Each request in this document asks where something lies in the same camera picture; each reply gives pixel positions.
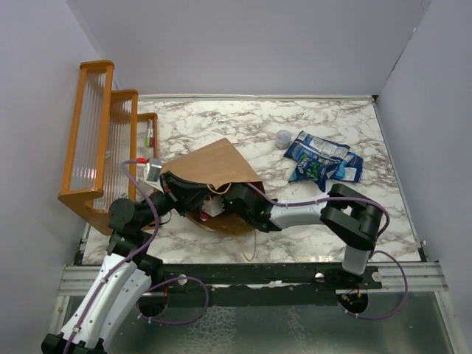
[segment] glass panel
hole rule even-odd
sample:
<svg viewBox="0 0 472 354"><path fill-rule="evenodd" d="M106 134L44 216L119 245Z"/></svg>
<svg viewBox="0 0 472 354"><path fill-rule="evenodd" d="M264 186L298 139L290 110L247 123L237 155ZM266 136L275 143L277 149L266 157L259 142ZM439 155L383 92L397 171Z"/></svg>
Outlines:
<svg viewBox="0 0 472 354"><path fill-rule="evenodd" d="M105 76L97 73L88 73L86 76L70 190L92 188L95 185Z"/></svg>
<svg viewBox="0 0 472 354"><path fill-rule="evenodd" d="M401 294L371 294L369 315L391 310ZM72 297L67 318L82 298ZM198 308L168 308L162 318L188 319ZM209 308L186 326L148 324L136 309L108 347L113 354L316 353L452 354L434 293L410 293L405 307L388 319L354 319L337 306Z"/></svg>
<svg viewBox="0 0 472 354"><path fill-rule="evenodd" d="M129 159L131 133L131 101L115 101L110 107L107 158L105 160L104 196L94 200L94 208L108 210L115 199L128 196L128 178L119 164Z"/></svg>

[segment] small bottle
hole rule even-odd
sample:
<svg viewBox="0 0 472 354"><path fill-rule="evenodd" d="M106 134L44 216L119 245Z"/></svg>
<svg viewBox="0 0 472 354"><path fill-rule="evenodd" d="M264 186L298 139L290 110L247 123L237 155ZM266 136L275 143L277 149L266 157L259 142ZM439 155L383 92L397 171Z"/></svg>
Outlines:
<svg viewBox="0 0 472 354"><path fill-rule="evenodd" d="M153 129L153 121L151 119L147 121L146 146L148 147L154 146L154 129Z"/></svg>
<svg viewBox="0 0 472 354"><path fill-rule="evenodd" d="M277 134L275 134L275 147L280 150L288 149L291 140L292 134L290 134L290 131L277 131Z"/></svg>

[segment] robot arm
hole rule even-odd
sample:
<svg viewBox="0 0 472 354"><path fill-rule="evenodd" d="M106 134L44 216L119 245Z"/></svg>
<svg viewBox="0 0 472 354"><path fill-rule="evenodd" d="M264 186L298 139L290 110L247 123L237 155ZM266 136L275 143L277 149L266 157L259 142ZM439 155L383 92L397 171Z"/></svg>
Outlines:
<svg viewBox="0 0 472 354"><path fill-rule="evenodd" d="M186 215L212 194L205 184L181 180L170 172L161 175L160 179L164 192L157 191L150 196L160 215L172 209ZM342 184L335 184L326 195L366 199ZM226 211L236 212L262 232L280 231L295 225L328 226L347 244L342 263L342 269L348 274L344 284L352 284L353 277L358 281L362 280L369 255L375 248L382 218L382 211L361 201L325 201L290 207L284 201L277 201L274 205L245 184L233 184L223 196L223 203ZM344 209L348 207L351 208L349 215L344 213ZM76 313L64 325L61 334L47 335L41 346L44 354L63 353L65 343L73 332L74 339L67 353L105 353L104 348L140 296L151 284L162 280L162 275L157 271L162 264L161 260L144 252L135 256L132 261L123 263L108 281L103 279L109 269L128 256L130 251L145 243L149 235L142 232L141 228L154 221L145 202L125 198L113 202L109 215L109 226L114 233L99 275ZM343 282L343 276L336 276L336 279ZM89 300L96 291L98 295L89 305ZM83 314L86 316L85 320L77 328L77 318Z"/></svg>

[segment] wooden frame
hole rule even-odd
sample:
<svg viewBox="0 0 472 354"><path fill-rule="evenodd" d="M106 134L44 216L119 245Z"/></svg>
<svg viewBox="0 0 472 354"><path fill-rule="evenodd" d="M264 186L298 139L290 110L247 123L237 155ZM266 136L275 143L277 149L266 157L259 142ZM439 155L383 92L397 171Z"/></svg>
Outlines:
<svg viewBox="0 0 472 354"><path fill-rule="evenodd" d="M111 89L113 70L114 65L109 60L80 65L69 145L58 196L62 203L104 235L111 234L111 229L108 228L108 206L113 199L118 198L115 190L118 188L116 182L118 179L123 180L124 176L124 173L118 170L117 165L121 162L119 160L136 158L137 124L147 122L149 119L153 120L155 142L153 155L155 157L157 157L158 142L157 114L137 113L138 92L136 90L113 91ZM90 116L93 115L93 117L90 117L87 108L83 107L84 95L91 97L93 114ZM128 126L129 153L126 153L126 147L120 140L128 140L126 134ZM85 137L85 141L77 140L79 132L81 137ZM77 150L77 144L81 145L79 150ZM77 166L80 159L83 158L80 155L88 157L88 169L84 169L82 166L82 170L87 170L87 175L82 173L79 176L77 172ZM130 172L132 176L136 177L136 165L130 165ZM74 188L71 185L73 178L76 185L81 185L80 178L84 178L84 181L86 180L84 184L88 184L88 186ZM128 198L134 200L136 198L135 186L130 181L127 181L126 185L128 186ZM101 207L97 207L97 201L100 200L102 201Z"/></svg>

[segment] white wall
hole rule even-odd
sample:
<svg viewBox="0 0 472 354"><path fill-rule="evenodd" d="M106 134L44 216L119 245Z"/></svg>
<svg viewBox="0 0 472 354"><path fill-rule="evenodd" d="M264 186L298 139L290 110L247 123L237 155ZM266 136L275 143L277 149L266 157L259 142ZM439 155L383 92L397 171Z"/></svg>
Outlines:
<svg viewBox="0 0 472 354"><path fill-rule="evenodd" d="M1 352L40 353L83 222L57 200L80 62L98 59L63 0L0 8Z"/></svg>
<svg viewBox="0 0 472 354"><path fill-rule="evenodd" d="M379 94L429 2L68 0L140 94Z"/></svg>
<svg viewBox="0 0 472 354"><path fill-rule="evenodd" d="M378 108L420 238L472 350L472 2L434 0Z"/></svg>

